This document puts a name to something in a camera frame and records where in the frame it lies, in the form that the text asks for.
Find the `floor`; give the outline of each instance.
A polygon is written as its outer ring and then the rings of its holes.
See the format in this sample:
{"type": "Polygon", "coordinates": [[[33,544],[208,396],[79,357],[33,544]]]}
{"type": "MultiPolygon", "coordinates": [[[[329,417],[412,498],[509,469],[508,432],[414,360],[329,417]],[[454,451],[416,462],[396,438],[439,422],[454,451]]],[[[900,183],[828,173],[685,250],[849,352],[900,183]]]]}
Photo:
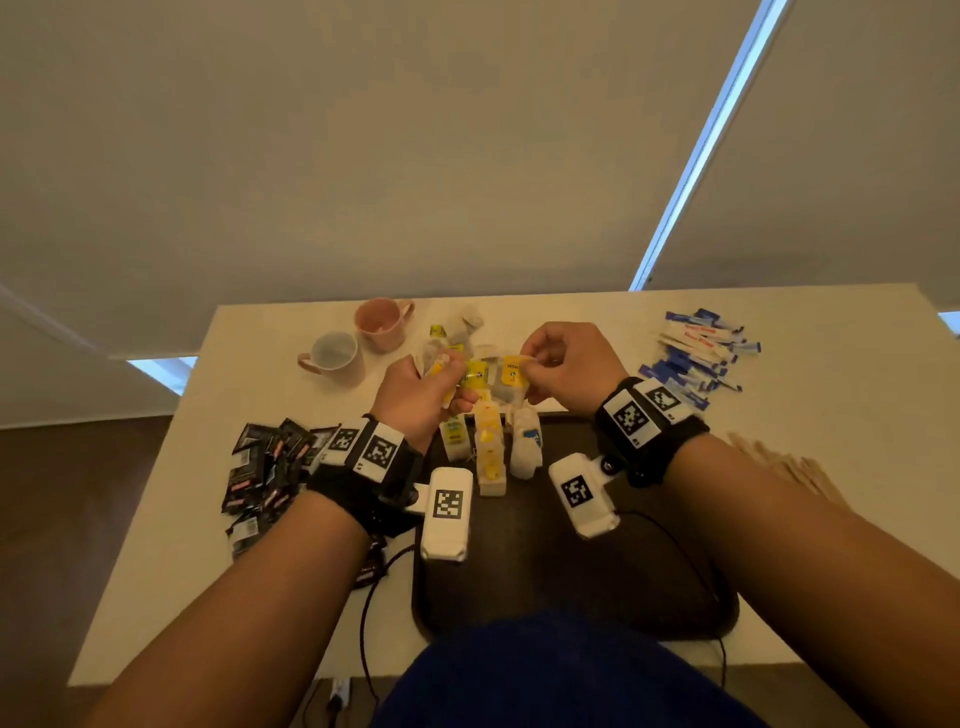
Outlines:
{"type": "MultiPolygon", "coordinates": [[[[76,725],[102,691],[68,689],[66,680],[169,424],[147,418],[0,431],[3,725],[76,725]]],[[[379,679],[374,687],[383,697],[393,683],[379,679]]],[[[292,725],[326,726],[329,690],[321,683],[292,725]]],[[[863,725],[803,665],[735,667],[728,690],[775,728],[863,725]]],[[[363,680],[353,680],[337,725],[363,728],[372,708],[363,680]]]]}

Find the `wristband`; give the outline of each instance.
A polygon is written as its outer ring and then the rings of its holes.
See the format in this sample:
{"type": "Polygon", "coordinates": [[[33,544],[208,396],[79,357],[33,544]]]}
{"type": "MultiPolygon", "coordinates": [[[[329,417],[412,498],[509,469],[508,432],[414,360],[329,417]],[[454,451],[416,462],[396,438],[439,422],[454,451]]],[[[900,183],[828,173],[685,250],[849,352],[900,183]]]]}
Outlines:
{"type": "Polygon", "coordinates": [[[600,450],[630,471],[637,487],[663,482],[681,446],[710,428],[656,379],[630,376],[593,417],[600,450]]]}
{"type": "Polygon", "coordinates": [[[415,493],[423,456],[401,432],[365,415],[341,424],[318,461],[307,488],[333,500],[369,534],[396,536],[416,524],[403,508],[415,493]]]}

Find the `white table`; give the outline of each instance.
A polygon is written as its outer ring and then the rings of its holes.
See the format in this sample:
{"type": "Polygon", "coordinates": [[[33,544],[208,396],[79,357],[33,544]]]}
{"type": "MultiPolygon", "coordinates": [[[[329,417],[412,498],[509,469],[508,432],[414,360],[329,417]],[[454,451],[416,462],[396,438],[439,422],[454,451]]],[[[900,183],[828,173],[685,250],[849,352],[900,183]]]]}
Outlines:
{"type": "MultiPolygon", "coordinates": [[[[357,302],[221,307],[133,517],[70,685],[111,682],[230,564],[219,513],[230,450],[246,422],[292,417],[316,427],[369,407],[384,368],[465,300],[417,301],[407,344],[367,353],[356,389],[300,370],[320,334],[349,330],[357,302]]],[[[715,310],[747,326],[760,357],[737,365],[742,394],[721,392],[707,419],[770,448],[818,459],[851,506],[960,575],[960,346],[913,285],[660,291],[472,299],[487,320],[479,343],[518,350],[546,320],[593,321],[628,370],[649,362],[663,312],[715,310]]],[[[559,409],[552,400],[541,409],[559,409]]],[[[412,543],[397,539],[390,551],[412,543]]],[[[411,611],[412,556],[377,588],[367,645],[374,675],[402,673],[425,647],[411,611]]],[[[362,674],[357,631],[366,590],[341,616],[318,675],[362,674]]],[[[741,603],[726,638],[733,665],[799,658],[741,603]]],[[[715,643],[670,645],[696,665],[715,643]]]]}

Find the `cup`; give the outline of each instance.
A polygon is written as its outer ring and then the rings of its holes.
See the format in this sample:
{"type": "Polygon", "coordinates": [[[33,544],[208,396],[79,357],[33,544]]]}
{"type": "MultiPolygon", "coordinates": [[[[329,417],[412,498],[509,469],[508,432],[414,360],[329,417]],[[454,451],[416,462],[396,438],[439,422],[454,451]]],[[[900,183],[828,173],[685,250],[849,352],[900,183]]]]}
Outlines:
{"type": "Polygon", "coordinates": [[[375,352],[392,352],[406,339],[413,312],[414,302],[408,299],[370,299],[357,308],[353,324],[375,352]]]}
{"type": "Polygon", "coordinates": [[[314,342],[310,353],[302,353],[297,363],[315,375],[324,375],[342,387],[355,387],[367,373],[357,338],[346,331],[325,333],[314,342]]]}

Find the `black mat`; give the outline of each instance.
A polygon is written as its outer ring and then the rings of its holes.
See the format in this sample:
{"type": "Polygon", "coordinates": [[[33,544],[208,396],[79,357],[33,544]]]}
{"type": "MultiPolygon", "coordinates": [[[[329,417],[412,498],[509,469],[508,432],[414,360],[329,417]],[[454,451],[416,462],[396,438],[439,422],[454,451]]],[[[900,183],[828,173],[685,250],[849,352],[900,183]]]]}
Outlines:
{"type": "MultiPolygon", "coordinates": [[[[670,539],[645,519],[624,515],[611,533],[583,541],[557,497],[547,466],[571,452],[594,457],[596,438],[580,417],[543,415],[541,423],[544,467],[533,479],[508,479],[505,497],[479,497],[474,491],[467,560],[423,561],[418,551],[413,611],[423,636],[432,640],[468,625],[549,608],[617,621],[657,640],[727,634],[739,613],[736,592],[662,489],[631,488],[622,475],[607,486],[617,509],[648,514],[673,534],[712,594],[670,539]]],[[[437,437],[427,452],[421,482],[427,482],[434,468],[447,465],[437,437]]],[[[418,528],[418,549],[421,532],[418,528]]]]}

